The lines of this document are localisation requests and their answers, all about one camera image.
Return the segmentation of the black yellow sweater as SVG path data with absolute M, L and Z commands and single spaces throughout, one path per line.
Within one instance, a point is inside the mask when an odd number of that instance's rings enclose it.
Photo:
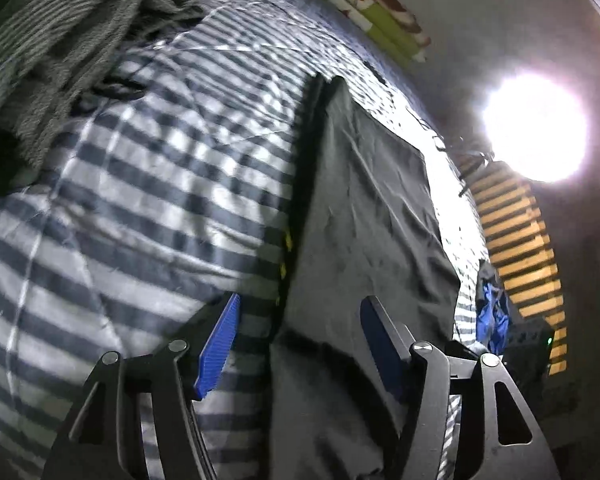
M 440 347 L 460 280 L 422 153 L 370 116 L 339 77 L 313 77 L 303 105 L 289 274 L 270 347 L 268 474 L 381 479 L 415 401 L 382 383 L 362 301 L 376 297 L 394 322 Z

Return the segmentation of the blue grey garment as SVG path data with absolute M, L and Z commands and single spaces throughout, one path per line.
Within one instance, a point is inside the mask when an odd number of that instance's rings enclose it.
M 476 336 L 491 353 L 502 356 L 506 349 L 510 301 L 498 270 L 481 260 L 476 287 Z

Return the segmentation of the black tripod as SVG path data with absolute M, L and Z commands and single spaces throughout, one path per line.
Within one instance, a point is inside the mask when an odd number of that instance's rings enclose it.
M 437 147 L 437 151 L 447 154 L 453 162 L 460 162 L 458 180 L 463 187 L 458 196 L 463 197 L 470 188 L 471 178 L 495 162 L 493 148 L 482 141 L 467 140 L 462 136 L 443 143 L 443 146 Z

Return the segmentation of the blue striped bed quilt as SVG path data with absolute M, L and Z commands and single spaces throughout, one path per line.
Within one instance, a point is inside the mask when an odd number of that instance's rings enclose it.
M 147 353 L 229 289 L 239 333 L 197 412 L 219 477 L 265 476 L 266 338 L 314 75 L 422 153 L 431 197 L 408 210 L 437 222 L 460 281 L 452 335 L 475 338 L 486 245 L 402 70 L 322 0 L 200 2 L 200 24 L 122 55 L 140 98 L 68 120 L 38 184 L 0 198 L 0 456 L 19 479 L 42 474 L 105 351 Z

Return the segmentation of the dark grey knit garment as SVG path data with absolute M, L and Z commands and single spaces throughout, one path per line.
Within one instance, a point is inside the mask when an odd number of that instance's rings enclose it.
M 31 184 L 118 50 L 201 17 L 196 0 L 0 0 L 0 196 Z

